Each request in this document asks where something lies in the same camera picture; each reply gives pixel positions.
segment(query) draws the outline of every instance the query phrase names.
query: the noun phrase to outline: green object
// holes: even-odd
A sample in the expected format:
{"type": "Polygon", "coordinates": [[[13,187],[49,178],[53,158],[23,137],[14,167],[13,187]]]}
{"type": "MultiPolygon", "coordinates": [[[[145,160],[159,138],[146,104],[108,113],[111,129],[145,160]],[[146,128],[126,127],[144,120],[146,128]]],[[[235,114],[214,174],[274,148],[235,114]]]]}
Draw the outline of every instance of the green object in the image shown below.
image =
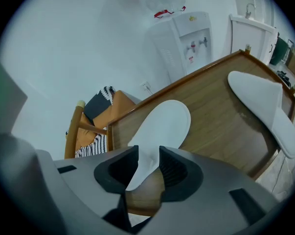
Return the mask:
{"type": "Polygon", "coordinates": [[[283,59],[288,48],[289,48],[288,44],[284,40],[282,40],[280,37],[278,37],[270,63],[273,65],[277,65],[283,59]]]}

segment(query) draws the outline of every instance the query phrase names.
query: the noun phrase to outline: power cord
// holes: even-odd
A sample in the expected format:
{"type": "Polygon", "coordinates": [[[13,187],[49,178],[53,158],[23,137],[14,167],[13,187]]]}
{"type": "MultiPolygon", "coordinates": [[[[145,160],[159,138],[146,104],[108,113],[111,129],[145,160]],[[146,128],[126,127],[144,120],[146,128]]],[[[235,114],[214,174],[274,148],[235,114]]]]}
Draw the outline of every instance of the power cord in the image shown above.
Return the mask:
{"type": "Polygon", "coordinates": [[[144,87],[144,90],[145,90],[145,91],[148,91],[148,93],[149,93],[150,95],[153,95],[153,93],[151,92],[151,89],[150,89],[146,84],[144,84],[143,87],[144,87]]]}
{"type": "Polygon", "coordinates": [[[280,168],[280,171],[279,171],[279,173],[278,173],[278,177],[277,177],[277,179],[276,179],[276,182],[275,182],[275,184],[274,184],[274,187],[273,187],[271,193],[273,193],[274,188],[276,187],[276,185],[277,185],[277,183],[278,183],[278,179],[279,179],[280,173],[281,173],[281,171],[282,171],[282,167],[283,167],[283,165],[284,165],[284,162],[286,162],[286,166],[287,166],[287,168],[288,168],[288,172],[290,173],[290,176],[291,176],[291,185],[293,185],[292,172],[291,172],[290,169],[289,169],[289,163],[288,163],[286,157],[284,157],[283,163],[282,163],[281,168],[280,168]]]}

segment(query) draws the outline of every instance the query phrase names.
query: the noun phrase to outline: faucet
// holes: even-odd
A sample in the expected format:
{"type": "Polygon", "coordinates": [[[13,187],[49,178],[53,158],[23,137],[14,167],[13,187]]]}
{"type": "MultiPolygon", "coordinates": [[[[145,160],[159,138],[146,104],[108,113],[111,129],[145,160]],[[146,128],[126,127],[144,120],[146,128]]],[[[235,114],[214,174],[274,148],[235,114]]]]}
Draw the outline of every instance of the faucet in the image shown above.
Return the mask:
{"type": "Polygon", "coordinates": [[[187,55],[187,52],[189,51],[189,49],[192,49],[193,53],[195,53],[195,41],[192,41],[191,42],[191,46],[187,46],[184,50],[184,55],[185,55],[185,58],[186,58],[186,55],[187,55]]]}
{"type": "Polygon", "coordinates": [[[205,45],[205,47],[207,48],[207,38],[206,37],[204,37],[204,40],[200,40],[199,41],[199,44],[201,45],[201,44],[204,44],[205,45]]]}
{"type": "Polygon", "coordinates": [[[253,3],[248,3],[247,5],[246,5],[246,14],[245,14],[245,18],[246,19],[248,19],[248,18],[250,18],[250,15],[251,15],[251,12],[249,12],[249,5],[253,5],[254,6],[254,9],[256,9],[256,6],[255,6],[255,4],[253,4],[253,3]]]}

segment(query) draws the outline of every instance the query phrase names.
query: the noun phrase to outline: black and white striped fabric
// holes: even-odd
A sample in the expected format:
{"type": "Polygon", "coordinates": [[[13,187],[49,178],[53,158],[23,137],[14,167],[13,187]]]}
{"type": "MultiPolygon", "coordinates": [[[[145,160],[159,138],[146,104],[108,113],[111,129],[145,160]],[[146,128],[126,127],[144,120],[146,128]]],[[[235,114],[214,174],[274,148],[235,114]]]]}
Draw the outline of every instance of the black and white striped fabric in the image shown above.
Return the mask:
{"type": "Polygon", "coordinates": [[[91,143],[88,146],[81,147],[79,150],[75,151],[75,157],[81,158],[81,157],[87,157],[87,156],[93,156],[101,153],[107,152],[107,141],[106,141],[106,135],[98,134],[94,142],[91,143]]]}
{"type": "Polygon", "coordinates": [[[102,95],[113,104],[113,95],[115,90],[112,86],[105,86],[102,90],[100,90],[102,95]]]}

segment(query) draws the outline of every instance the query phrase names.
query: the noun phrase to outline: orange cushion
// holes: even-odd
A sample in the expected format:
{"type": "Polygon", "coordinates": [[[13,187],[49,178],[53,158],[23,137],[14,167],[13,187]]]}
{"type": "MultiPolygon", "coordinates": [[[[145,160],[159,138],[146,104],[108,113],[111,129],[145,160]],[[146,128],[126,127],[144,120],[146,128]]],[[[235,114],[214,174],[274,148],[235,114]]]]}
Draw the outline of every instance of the orange cushion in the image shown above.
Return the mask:
{"type": "Polygon", "coordinates": [[[113,97],[112,120],[131,110],[135,104],[122,92],[117,91],[113,97]]]}
{"type": "Polygon", "coordinates": [[[113,104],[93,119],[95,127],[103,129],[109,122],[130,110],[135,104],[122,92],[113,96],[113,104]]]}
{"type": "MultiPolygon", "coordinates": [[[[87,117],[84,115],[84,113],[82,113],[80,121],[83,123],[91,124],[87,117]]],[[[88,146],[89,144],[94,142],[95,137],[96,133],[79,128],[77,142],[75,144],[75,150],[78,150],[84,146],[88,146]]]]}
{"type": "Polygon", "coordinates": [[[107,123],[111,121],[112,118],[112,105],[104,110],[97,117],[93,118],[93,124],[99,129],[104,129],[107,126],[107,123]]]}

